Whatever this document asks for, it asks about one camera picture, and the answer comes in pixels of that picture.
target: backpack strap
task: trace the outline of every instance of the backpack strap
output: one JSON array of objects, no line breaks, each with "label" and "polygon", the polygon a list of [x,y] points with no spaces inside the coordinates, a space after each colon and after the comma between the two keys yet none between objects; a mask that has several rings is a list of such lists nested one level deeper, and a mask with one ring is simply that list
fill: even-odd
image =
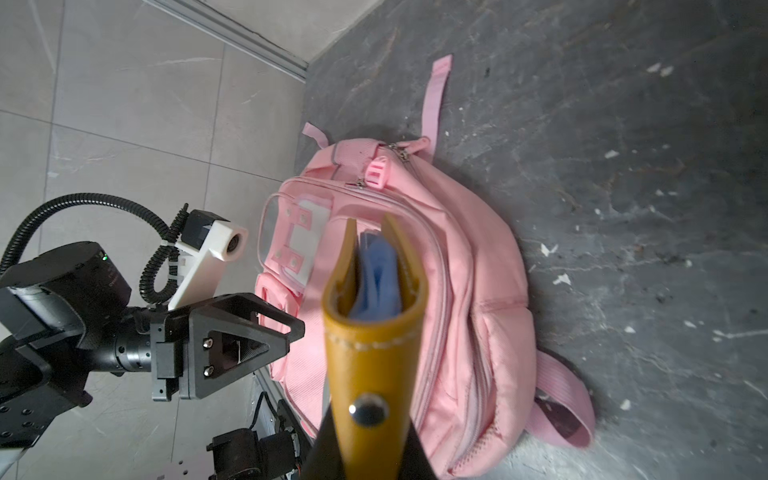
[{"label": "backpack strap", "polygon": [[304,129],[301,130],[301,133],[305,134],[307,137],[314,138],[317,142],[317,146],[320,148],[325,148],[329,145],[328,137],[326,137],[322,130],[315,127],[310,122],[304,124]]},{"label": "backpack strap", "polygon": [[432,163],[438,139],[438,124],[442,92],[448,80],[448,73],[453,65],[453,55],[446,55],[432,64],[432,76],[429,77],[427,92],[424,94],[422,108],[422,137],[429,139],[429,146],[423,150],[424,159]]},{"label": "backpack strap", "polygon": [[[551,409],[548,416],[541,405],[535,403],[525,429],[552,445],[580,449],[588,447],[594,438],[594,410],[587,387],[565,365],[541,350],[536,352],[536,370],[536,387],[549,395],[552,402],[559,404],[557,407],[564,408]],[[555,423],[574,424],[574,420],[578,422],[578,427],[567,438],[554,426]]]}]

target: yellow leather wallet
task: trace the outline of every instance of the yellow leather wallet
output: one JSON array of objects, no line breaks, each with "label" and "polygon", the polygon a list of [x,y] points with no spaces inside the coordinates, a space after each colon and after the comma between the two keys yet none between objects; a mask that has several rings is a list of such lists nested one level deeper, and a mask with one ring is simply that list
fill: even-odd
[{"label": "yellow leather wallet", "polygon": [[394,216],[384,216],[382,235],[398,255],[402,313],[379,322],[347,317],[360,278],[354,219],[347,220],[339,261],[323,293],[331,409],[349,480],[397,478],[428,296],[421,259]]}]

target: white stitching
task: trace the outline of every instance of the white stitching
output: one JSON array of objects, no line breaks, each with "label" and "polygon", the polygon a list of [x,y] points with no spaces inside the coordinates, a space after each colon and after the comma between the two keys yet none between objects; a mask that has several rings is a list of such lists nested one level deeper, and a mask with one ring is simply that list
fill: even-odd
[{"label": "white stitching", "polygon": [[326,335],[328,336],[330,341],[334,342],[336,345],[341,345],[347,349],[354,349],[359,352],[366,352],[371,348],[376,350],[386,350],[386,349],[391,349],[394,346],[401,346],[408,340],[416,338],[419,335],[419,331],[411,330],[405,335],[397,336],[387,342],[373,342],[373,343],[350,342],[349,340],[344,340],[343,338],[333,335],[332,333],[326,333]]}]

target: cable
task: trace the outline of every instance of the cable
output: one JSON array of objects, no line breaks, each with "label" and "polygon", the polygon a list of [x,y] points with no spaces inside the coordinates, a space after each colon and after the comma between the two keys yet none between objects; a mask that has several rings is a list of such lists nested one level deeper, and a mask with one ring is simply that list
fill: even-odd
[{"label": "cable", "polygon": [[189,215],[187,213],[187,208],[189,206],[187,204],[184,205],[169,228],[160,217],[143,205],[125,198],[107,194],[69,194],[47,201],[40,207],[37,207],[35,211],[22,221],[22,224],[18,226],[13,237],[11,237],[11,240],[8,242],[2,260],[0,260],[0,275],[19,262],[29,240],[43,222],[56,212],[62,211],[65,208],[76,207],[77,205],[101,205],[103,207],[113,207],[133,214],[149,223],[160,237],[165,240],[166,243],[170,243],[170,245],[161,245],[150,258],[146,268],[144,268],[144,272],[141,274],[139,282],[141,298],[148,303],[162,303],[174,295],[177,288],[175,276],[177,275],[178,267],[176,265],[168,266],[168,274],[172,277],[168,279],[165,288],[160,292],[155,292],[154,290],[154,278],[166,258],[170,258],[171,262],[178,259],[178,250],[171,245],[176,243],[179,232],[184,227],[184,222],[186,222]]},{"label": "cable", "polygon": [[[163,240],[166,244],[160,245],[155,250],[152,257],[147,262],[147,266],[144,267],[144,271],[141,272],[141,278],[139,279],[139,294],[141,298],[147,303],[163,303],[170,299],[174,293],[178,284],[176,280],[173,280],[178,274],[178,260],[179,250],[176,247],[172,247],[181,233],[181,229],[184,228],[184,224],[187,222],[189,213],[187,208],[189,204],[184,204],[184,207],[176,214],[174,221],[170,223],[170,228],[166,232]],[[163,266],[163,262],[168,259],[168,275],[170,278],[165,284],[165,288],[156,292],[154,289],[154,279],[157,276],[157,272]]]},{"label": "cable", "polygon": [[277,411],[275,410],[275,407],[272,406],[272,401],[270,400],[270,397],[266,394],[266,392],[261,392],[261,395],[259,395],[259,400],[256,402],[256,411],[253,413],[253,421],[250,423],[250,429],[253,430],[253,427],[256,426],[256,422],[259,420],[259,410],[261,409],[261,401],[266,399],[266,406],[269,407],[270,412],[272,412],[272,416],[277,420]]}]

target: blue fabric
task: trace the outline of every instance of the blue fabric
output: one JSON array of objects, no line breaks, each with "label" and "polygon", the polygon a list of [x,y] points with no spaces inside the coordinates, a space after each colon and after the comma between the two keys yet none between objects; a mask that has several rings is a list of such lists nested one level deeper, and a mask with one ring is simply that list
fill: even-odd
[{"label": "blue fabric", "polygon": [[360,279],[349,318],[379,322],[402,312],[397,280],[397,251],[378,233],[360,236]]}]

